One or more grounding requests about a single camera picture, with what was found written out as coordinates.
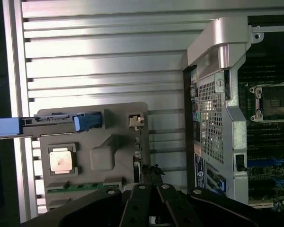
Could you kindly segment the green RAM stick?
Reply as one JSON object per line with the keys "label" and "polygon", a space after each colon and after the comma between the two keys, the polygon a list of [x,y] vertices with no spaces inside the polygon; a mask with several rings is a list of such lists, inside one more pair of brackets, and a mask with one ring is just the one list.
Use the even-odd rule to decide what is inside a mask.
{"label": "green RAM stick", "polygon": [[78,191],[90,191],[103,188],[102,183],[81,183],[70,184],[66,183],[63,186],[49,187],[47,193],[63,193],[63,192],[78,192]]}

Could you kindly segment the grey parts rack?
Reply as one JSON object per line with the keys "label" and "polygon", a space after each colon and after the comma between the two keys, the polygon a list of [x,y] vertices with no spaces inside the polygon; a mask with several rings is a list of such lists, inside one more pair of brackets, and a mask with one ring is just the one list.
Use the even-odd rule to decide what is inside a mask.
{"label": "grey parts rack", "polygon": [[[46,210],[53,210],[95,191],[47,193],[49,187],[63,186],[66,183],[102,183],[103,188],[123,189],[126,185],[135,183],[133,155],[137,132],[128,127],[129,116],[141,115],[145,118],[142,139],[144,148],[150,151],[147,111],[148,107],[144,102],[52,108],[38,111],[37,115],[101,112],[103,116],[103,127],[101,128],[39,138]],[[72,152],[73,169],[70,173],[55,174],[51,171],[49,153],[53,148],[67,148]],[[143,160],[150,163],[150,154],[143,156]]]}

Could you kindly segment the silver CPU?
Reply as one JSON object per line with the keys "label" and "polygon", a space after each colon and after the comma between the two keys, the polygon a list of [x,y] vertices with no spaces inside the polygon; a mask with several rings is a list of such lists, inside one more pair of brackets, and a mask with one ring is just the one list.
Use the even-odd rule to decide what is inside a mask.
{"label": "silver CPU", "polygon": [[68,174],[73,169],[72,152],[67,148],[53,148],[49,160],[50,169],[55,174]]}

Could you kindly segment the open black PC case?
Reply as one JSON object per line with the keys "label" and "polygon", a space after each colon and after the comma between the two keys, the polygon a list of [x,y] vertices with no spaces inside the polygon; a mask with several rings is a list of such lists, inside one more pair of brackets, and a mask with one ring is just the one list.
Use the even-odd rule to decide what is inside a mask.
{"label": "open black PC case", "polygon": [[244,66],[284,68],[284,15],[214,19],[182,57],[187,183],[251,206],[238,88]]}

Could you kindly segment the blue expansion slot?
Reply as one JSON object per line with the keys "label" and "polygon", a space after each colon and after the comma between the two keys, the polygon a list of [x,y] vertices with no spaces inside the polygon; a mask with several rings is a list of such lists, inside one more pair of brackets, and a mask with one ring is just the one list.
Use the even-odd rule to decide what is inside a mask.
{"label": "blue expansion slot", "polygon": [[282,165],[284,165],[284,160],[266,159],[266,160],[250,160],[247,162],[248,167],[282,166]]}

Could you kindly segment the green motherboard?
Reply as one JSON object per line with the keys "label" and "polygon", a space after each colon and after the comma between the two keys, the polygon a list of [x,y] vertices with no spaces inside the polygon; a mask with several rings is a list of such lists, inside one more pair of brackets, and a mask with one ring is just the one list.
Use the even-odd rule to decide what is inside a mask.
{"label": "green motherboard", "polygon": [[[260,84],[284,82],[284,68],[244,66],[238,71],[239,106],[247,120],[247,161],[284,160],[284,122],[250,120],[254,97],[249,92]],[[284,211],[284,165],[248,167],[248,202],[258,209]]]}

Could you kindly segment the hard disk in blue caddy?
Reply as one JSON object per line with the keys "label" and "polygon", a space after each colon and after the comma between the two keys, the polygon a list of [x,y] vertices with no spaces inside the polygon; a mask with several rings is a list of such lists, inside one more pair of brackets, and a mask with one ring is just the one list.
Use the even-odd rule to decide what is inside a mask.
{"label": "hard disk in blue caddy", "polygon": [[101,112],[0,118],[0,139],[73,134],[101,127],[103,127]]}

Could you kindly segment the CPU socket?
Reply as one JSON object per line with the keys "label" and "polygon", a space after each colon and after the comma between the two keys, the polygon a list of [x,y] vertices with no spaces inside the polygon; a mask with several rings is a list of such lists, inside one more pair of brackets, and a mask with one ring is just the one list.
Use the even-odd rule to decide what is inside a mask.
{"label": "CPU socket", "polygon": [[256,123],[284,122],[284,82],[260,84],[249,92],[254,97],[254,111],[250,120]]}

